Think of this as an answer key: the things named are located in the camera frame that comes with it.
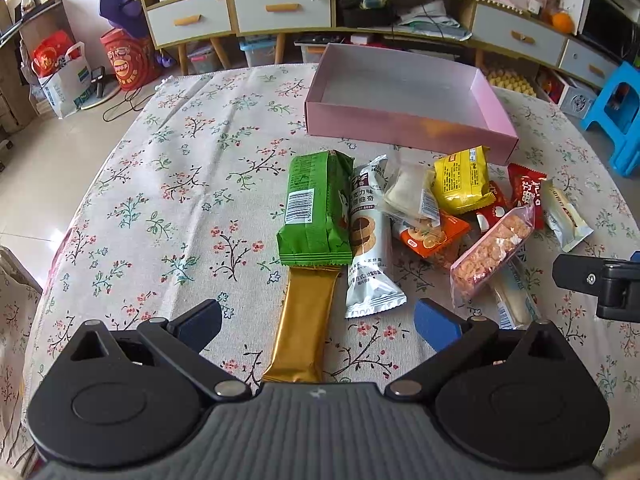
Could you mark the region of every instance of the metal screw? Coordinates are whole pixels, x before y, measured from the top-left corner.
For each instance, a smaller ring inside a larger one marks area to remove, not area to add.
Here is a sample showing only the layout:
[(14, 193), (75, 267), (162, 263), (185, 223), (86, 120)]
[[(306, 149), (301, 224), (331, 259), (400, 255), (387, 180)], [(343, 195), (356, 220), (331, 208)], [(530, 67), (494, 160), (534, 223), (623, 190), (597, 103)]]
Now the metal screw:
[(389, 388), (398, 397), (412, 397), (420, 393), (422, 385), (416, 381), (400, 379), (392, 382)]
[(246, 384), (241, 381), (222, 381), (213, 388), (220, 397), (237, 397), (246, 391)]

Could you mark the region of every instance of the orange fruit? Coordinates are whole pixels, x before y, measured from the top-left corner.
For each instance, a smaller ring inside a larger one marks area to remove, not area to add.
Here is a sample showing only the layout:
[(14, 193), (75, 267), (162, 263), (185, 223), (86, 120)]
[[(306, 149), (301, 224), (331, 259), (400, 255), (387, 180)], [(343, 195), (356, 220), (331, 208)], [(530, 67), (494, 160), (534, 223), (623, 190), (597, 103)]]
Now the orange fruit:
[(574, 20), (572, 20), (571, 16), (564, 11), (556, 12), (551, 17), (551, 24), (554, 26), (555, 30), (562, 32), (563, 34), (574, 33)]

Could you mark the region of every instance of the pink wrapped snack bar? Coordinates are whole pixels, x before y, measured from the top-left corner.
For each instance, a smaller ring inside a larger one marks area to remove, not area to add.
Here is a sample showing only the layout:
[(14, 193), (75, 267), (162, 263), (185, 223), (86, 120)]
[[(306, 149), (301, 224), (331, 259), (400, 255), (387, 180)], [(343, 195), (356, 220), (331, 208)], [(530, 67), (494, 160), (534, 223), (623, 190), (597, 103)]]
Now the pink wrapped snack bar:
[(451, 266), (453, 306), (462, 306), (516, 254), (534, 227), (534, 209), (517, 207), (503, 216)]

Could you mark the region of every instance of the yellow snack package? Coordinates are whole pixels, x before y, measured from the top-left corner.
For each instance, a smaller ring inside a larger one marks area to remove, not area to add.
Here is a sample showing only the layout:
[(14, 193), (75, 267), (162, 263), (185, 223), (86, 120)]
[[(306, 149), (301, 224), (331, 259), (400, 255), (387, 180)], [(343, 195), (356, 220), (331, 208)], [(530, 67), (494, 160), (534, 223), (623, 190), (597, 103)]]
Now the yellow snack package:
[(478, 146), (436, 160), (436, 178), (431, 190), (447, 213), (460, 215), (495, 202), (484, 158), (487, 149)]

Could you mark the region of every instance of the green snack package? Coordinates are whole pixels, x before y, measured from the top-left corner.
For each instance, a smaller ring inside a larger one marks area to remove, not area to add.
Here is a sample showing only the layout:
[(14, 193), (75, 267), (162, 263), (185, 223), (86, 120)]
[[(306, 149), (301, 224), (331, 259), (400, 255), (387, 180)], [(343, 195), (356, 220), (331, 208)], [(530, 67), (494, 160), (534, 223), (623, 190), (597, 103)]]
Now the green snack package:
[(283, 265), (351, 263), (348, 196), (352, 171), (353, 159), (334, 150), (293, 158), (284, 227), (278, 231)]

